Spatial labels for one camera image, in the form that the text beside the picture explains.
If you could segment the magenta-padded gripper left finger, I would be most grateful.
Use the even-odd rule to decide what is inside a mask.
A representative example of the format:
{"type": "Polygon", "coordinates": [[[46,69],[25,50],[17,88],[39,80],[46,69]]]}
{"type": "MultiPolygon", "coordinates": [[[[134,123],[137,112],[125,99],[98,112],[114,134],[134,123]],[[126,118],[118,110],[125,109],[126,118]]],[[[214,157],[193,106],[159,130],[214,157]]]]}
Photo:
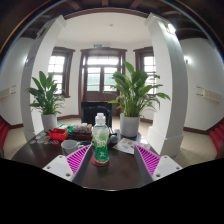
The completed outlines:
{"type": "Polygon", "coordinates": [[[81,183],[92,157],[90,145],[69,154],[59,155],[48,163],[44,170],[73,183],[81,183]]]}

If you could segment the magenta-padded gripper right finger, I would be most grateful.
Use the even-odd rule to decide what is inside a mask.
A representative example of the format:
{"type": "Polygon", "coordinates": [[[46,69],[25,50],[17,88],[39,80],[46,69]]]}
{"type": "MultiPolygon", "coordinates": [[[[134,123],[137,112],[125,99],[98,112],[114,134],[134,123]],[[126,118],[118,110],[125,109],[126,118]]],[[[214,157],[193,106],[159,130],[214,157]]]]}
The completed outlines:
{"type": "Polygon", "coordinates": [[[182,169],[168,155],[159,156],[138,145],[134,148],[134,156],[145,183],[154,182],[182,169]]]}

